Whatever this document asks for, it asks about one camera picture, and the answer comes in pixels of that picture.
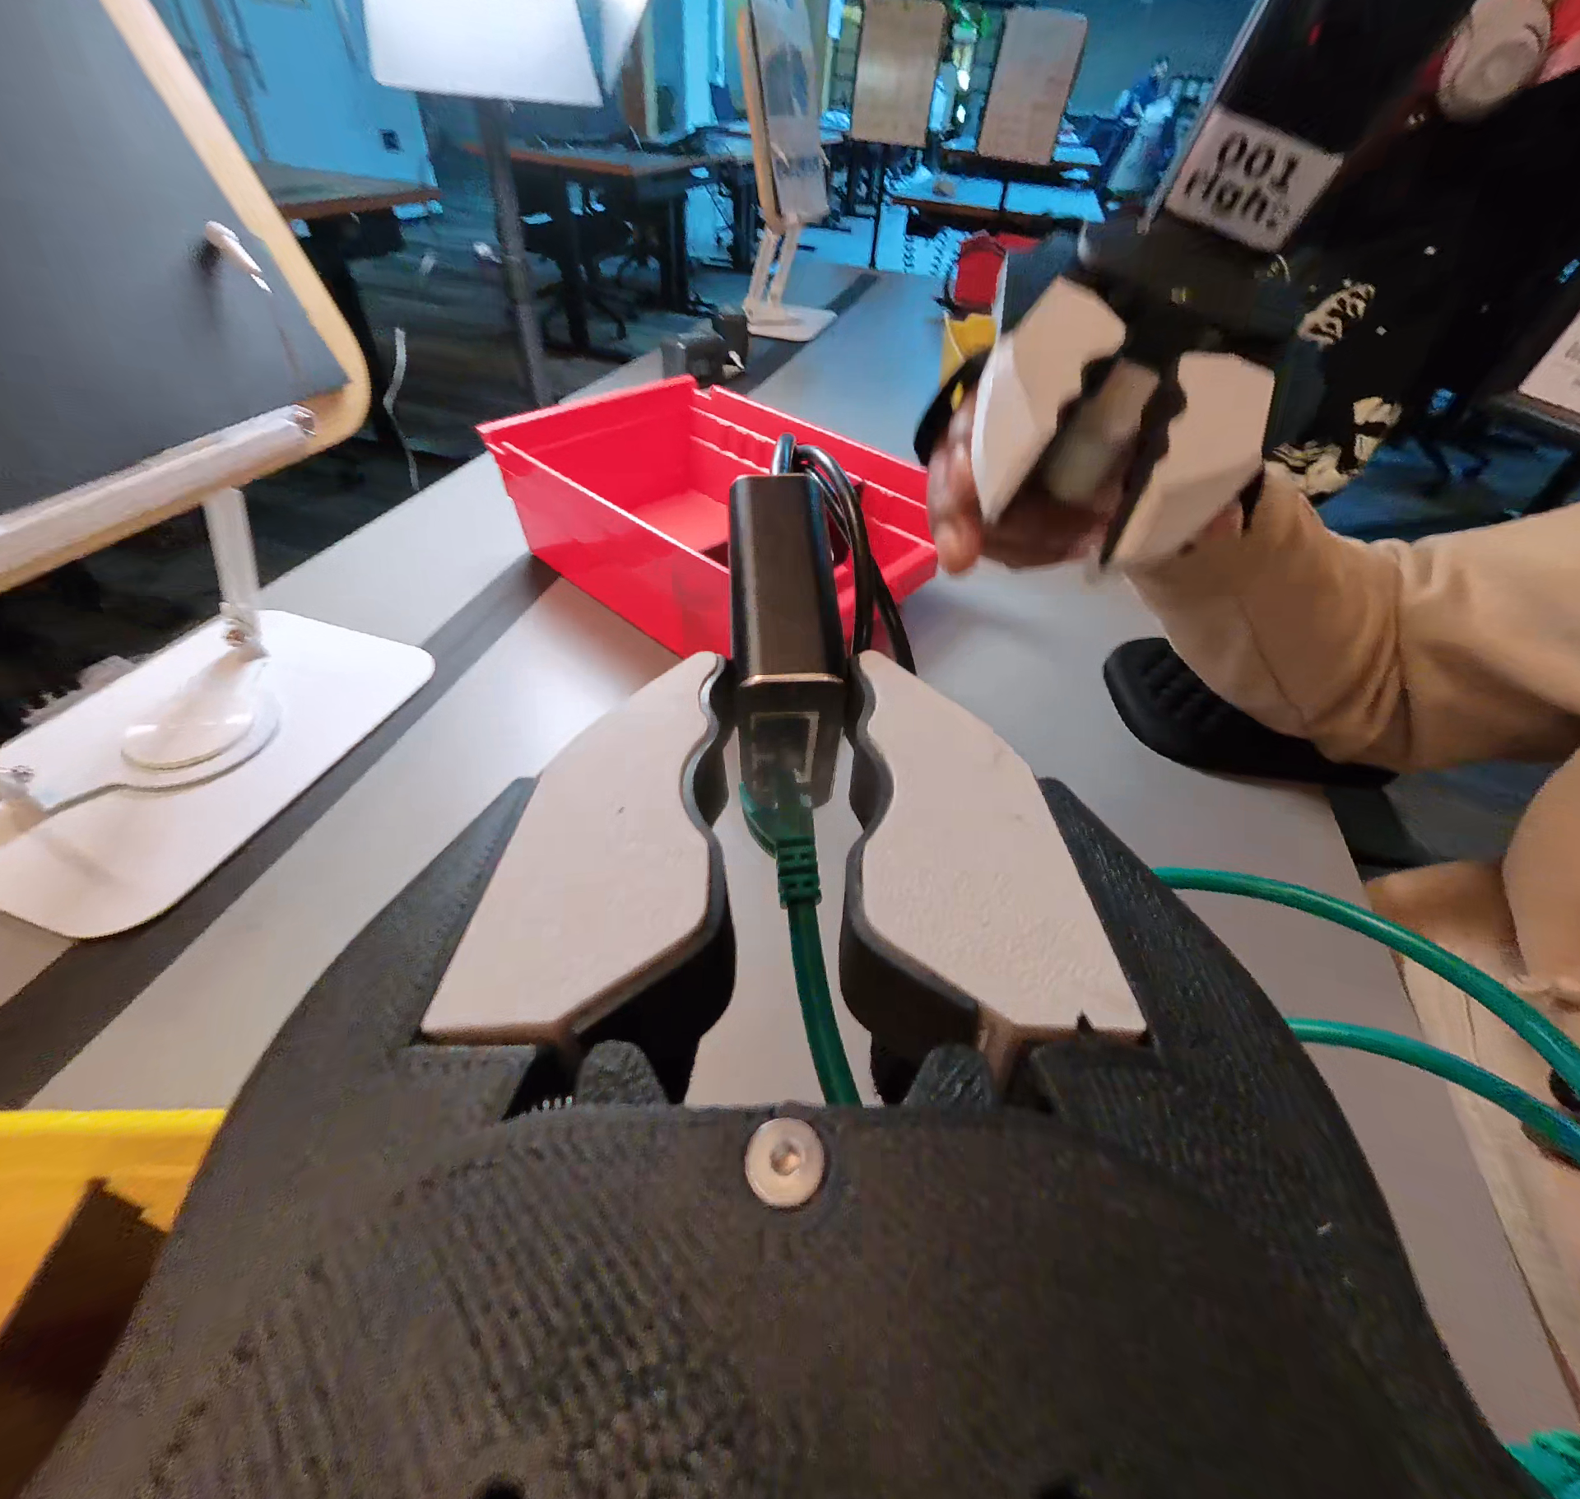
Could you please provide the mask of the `person's right hand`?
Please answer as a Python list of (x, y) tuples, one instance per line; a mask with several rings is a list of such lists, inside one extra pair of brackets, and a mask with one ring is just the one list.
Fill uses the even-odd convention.
[(977, 501), (971, 450), (943, 444), (926, 465), (926, 521), (938, 567), (961, 577), (980, 562), (1010, 571), (1068, 564), (1102, 543), (1106, 523), (1089, 508), (1051, 501), (1041, 492), (1020, 496), (995, 523)]

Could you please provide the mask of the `black board wooden rim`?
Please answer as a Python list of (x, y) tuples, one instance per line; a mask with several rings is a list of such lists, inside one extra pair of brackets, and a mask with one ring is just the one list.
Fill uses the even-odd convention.
[(1, 0), (3, 589), (345, 442), (350, 330), (148, 0)]

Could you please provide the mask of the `wooden office desk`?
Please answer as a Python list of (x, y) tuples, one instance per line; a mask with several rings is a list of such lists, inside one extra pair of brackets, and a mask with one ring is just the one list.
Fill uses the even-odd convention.
[(311, 264), (352, 335), (367, 345), (372, 337), (350, 259), (398, 251), (398, 210), (437, 205), (439, 190), (271, 160), (258, 162), (255, 172), (286, 223), (304, 230)]
[[(483, 165), (480, 141), (460, 154)], [(712, 180), (714, 164), (673, 149), (628, 146), (508, 146), (523, 216), (533, 305), (546, 348), (562, 356), (617, 361), (627, 315), (612, 302), (617, 277), (604, 264), (650, 264), (661, 310), (692, 315), (688, 203)]]

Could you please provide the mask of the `yellow plastic bin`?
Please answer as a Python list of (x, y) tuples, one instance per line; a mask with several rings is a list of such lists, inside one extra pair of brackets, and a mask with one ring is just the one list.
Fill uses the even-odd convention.
[(1, 1318), (9, 1327), (82, 1213), (158, 1253), (227, 1113), (6, 1111), (1, 1116)]
[(944, 312), (939, 338), (939, 389), (946, 399), (971, 384), (959, 379), (964, 370), (979, 365), (997, 342), (999, 323), (990, 312)]

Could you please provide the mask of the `white paper sign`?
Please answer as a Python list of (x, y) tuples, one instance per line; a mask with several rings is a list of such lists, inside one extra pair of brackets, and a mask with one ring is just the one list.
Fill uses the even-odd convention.
[(1540, 358), (1519, 381), (1522, 403), (1578, 419), (1578, 314), (1553, 337)]

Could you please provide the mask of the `standing sign board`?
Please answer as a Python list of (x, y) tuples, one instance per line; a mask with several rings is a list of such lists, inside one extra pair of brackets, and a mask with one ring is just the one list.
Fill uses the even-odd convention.
[(742, 309), (752, 338), (795, 345), (821, 337), (836, 317), (785, 300), (801, 235), (829, 208), (809, 20), (806, 0), (745, 0), (737, 27), (762, 221)]

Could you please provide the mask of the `red plastic bin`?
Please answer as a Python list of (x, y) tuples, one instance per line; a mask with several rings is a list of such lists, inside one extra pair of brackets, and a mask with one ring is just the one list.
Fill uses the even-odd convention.
[(1036, 238), (977, 231), (957, 246), (946, 279), (946, 302), (956, 310), (985, 312), (997, 299), (1005, 263), (1036, 248)]
[(855, 485), (895, 600), (938, 571), (918, 465), (720, 386), (656, 379), (479, 434), (531, 556), (678, 658), (730, 651), (729, 492), (768, 472), (781, 434)]

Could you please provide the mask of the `grey table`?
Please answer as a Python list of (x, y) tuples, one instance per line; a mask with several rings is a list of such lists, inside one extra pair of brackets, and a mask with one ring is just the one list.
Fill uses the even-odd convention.
[(1104, 221), (1096, 193), (1084, 187), (999, 183), (926, 174), (885, 195), (885, 202), (901, 208), (911, 225), (966, 233), (982, 230), (1043, 238)]

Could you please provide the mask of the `dark grey ethernet adapter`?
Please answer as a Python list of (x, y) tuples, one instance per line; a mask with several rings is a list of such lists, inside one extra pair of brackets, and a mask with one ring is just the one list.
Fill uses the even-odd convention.
[(739, 767), (753, 804), (827, 804), (849, 656), (819, 490), (750, 475), (727, 495), (729, 660)]

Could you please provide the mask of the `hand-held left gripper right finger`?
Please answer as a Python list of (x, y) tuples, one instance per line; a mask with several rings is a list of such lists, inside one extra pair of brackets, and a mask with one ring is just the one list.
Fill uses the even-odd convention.
[(852, 664), (839, 994), (877, 1081), (941, 1050), (1013, 1081), (1035, 1055), (1148, 1065), (1148, 1025), (1025, 760), (882, 655)]

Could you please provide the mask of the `wooden panel board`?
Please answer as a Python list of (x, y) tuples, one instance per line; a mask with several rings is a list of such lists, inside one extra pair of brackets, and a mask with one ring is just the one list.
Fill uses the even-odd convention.
[(943, 0), (862, 0), (849, 137), (859, 146), (921, 147), (929, 131)]
[(976, 152), (994, 162), (1051, 164), (1089, 22), (1056, 9), (1013, 7), (1002, 29)]

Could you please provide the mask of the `grey light stand pole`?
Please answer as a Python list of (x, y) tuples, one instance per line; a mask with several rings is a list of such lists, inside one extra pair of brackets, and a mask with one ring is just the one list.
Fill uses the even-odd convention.
[(544, 370), (531, 267), (525, 246), (523, 216), (508, 152), (506, 106), (495, 99), (472, 101), (495, 215), (495, 236), (503, 272), (513, 340), (520, 358), (525, 406), (539, 409), (553, 401)]

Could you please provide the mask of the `small black device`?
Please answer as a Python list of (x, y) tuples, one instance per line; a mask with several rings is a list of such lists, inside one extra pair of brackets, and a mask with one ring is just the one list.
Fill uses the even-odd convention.
[(706, 323), (660, 343), (660, 376), (663, 381), (691, 379), (697, 388), (732, 383), (745, 375), (750, 343), (743, 307), (717, 307)]

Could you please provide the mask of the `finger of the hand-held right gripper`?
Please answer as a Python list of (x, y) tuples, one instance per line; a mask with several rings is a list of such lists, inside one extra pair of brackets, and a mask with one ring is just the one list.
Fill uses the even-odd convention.
[(1232, 351), (1188, 350), (1148, 403), (1099, 564), (1132, 571), (1194, 544), (1254, 482), (1273, 373)]
[(1114, 470), (1119, 445), (1094, 419), (1087, 370), (1111, 365), (1125, 325), (1091, 289), (1056, 277), (1017, 325), (999, 333), (976, 384), (969, 465), (985, 524), (997, 524), (1020, 493), (1040, 488), (1063, 505), (1092, 505)]

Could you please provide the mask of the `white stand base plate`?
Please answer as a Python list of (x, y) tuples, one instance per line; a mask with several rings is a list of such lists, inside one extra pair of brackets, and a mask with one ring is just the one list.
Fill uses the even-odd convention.
[(432, 676), (416, 646), (266, 610), (238, 490), (204, 518), (218, 615), (3, 747), (6, 918), (84, 941), (163, 917)]

